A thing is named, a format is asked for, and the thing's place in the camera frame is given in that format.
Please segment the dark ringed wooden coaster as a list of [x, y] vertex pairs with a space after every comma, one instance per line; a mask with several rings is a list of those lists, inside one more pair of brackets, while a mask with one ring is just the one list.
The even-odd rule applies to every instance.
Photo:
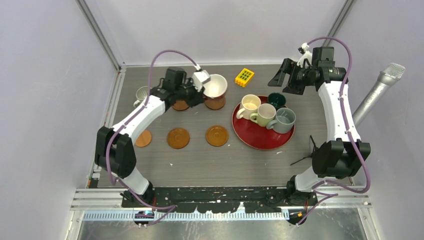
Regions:
[[228, 130], [221, 125], [213, 125], [205, 133], [205, 139], [208, 144], [214, 147], [221, 147], [229, 139]]

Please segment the grey ribbed cup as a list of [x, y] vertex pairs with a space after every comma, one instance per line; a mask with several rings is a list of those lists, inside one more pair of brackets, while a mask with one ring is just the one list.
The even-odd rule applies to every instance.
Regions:
[[149, 95], [150, 88], [148, 86], [140, 87], [135, 93], [136, 100], [133, 103], [133, 107], [137, 108]]

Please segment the white bowl cup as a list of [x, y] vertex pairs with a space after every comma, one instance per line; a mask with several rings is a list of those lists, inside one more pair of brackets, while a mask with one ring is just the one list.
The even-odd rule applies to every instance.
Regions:
[[203, 94], [209, 99], [221, 99], [228, 89], [227, 79], [220, 74], [211, 74], [210, 81], [205, 83]]

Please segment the red round tray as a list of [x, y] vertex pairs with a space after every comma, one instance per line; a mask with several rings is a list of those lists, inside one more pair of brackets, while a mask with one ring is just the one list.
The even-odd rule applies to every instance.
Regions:
[[[258, 96], [261, 104], [268, 103], [266, 96]], [[250, 147], [260, 150], [277, 149], [286, 144], [292, 137], [295, 124], [288, 133], [280, 134], [273, 129], [261, 127], [258, 124], [248, 119], [237, 119], [236, 113], [240, 108], [241, 103], [237, 105], [232, 114], [232, 127], [239, 139]]]

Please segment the light wooden coaster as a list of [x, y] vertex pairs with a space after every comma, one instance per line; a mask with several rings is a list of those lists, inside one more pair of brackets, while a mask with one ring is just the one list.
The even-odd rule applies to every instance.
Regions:
[[151, 143], [152, 139], [151, 132], [149, 130], [144, 130], [136, 139], [135, 146], [139, 148], [146, 147]]

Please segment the cream mug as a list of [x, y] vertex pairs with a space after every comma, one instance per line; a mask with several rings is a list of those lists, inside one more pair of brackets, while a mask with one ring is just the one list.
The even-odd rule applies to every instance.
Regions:
[[241, 100], [239, 110], [236, 112], [236, 118], [250, 120], [250, 115], [256, 113], [260, 105], [261, 99], [257, 95], [245, 95]]

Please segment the pale green cup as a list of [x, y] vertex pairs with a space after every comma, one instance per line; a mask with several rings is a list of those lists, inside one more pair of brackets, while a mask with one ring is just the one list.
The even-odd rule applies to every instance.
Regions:
[[274, 119], [275, 115], [275, 107], [269, 103], [263, 103], [257, 108], [256, 112], [250, 114], [249, 119], [260, 127], [265, 127]]

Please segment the silver microphone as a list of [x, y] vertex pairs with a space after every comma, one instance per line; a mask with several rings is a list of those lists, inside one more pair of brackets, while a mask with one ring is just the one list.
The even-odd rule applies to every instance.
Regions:
[[375, 104], [383, 97], [383, 95], [396, 84], [404, 74], [406, 68], [397, 63], [390, 63], [382, 70], [373, 87], [369, 90], [366, 97], [359, 104], [352, 114], [353, 122], [358, 127], [366, 116], [370, 113]]

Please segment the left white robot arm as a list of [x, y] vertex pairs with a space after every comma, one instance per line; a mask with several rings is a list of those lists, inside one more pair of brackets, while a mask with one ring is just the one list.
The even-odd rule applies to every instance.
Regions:
[[153, 202], [152, 184], [136, 167], [134, 145], [139, 135], [177, 101], [189, 107], [204, 102], [205, 85], [211, 77], [206, 70], [198, 70], [187, 77], [180, 67], [169, 67], [161, 84], [153, 87], [144, 101], [126, 118], [113, 127], [101, 127], [97, 132], [96, 165], [110, 170], [135, 194], [134, 200], [141, 207]]

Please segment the yellow toy brick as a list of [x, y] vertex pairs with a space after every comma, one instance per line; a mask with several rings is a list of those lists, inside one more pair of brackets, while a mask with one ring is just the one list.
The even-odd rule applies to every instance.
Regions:
[[245, 88], [254, 75], [255, 73], [253, 71], [243, 68], [243, 70], [235, 77], [234, 82], [240, 87]]

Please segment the dark green cup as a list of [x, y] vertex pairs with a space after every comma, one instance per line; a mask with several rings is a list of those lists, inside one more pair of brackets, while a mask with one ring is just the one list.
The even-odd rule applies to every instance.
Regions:
[[286, 102], [286, 97], [278, 92], [273, 92], [267, 97], [267, 103], [272, 105], [276, 110], [284, 108]]

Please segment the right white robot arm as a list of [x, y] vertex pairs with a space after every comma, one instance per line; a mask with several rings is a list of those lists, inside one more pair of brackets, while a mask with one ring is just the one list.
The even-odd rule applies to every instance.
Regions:
[[285, 198], [291, 205], [299, 205], [323, 183], [353, 177], [371, 153], [370, 144], [361, 140], [356, 129], [349, 109], [347, 70], [335, 65], [334, 48], [308, 49], [306, 43], [298, 49], [302, 55], [298, 61], [285, 58], [267, 84], [281, 87], [289, 76], [282, 91], [295, 95], [313, 86], [324, 108], [327, 140], [312, 152], [311, 167], [287, 182]]

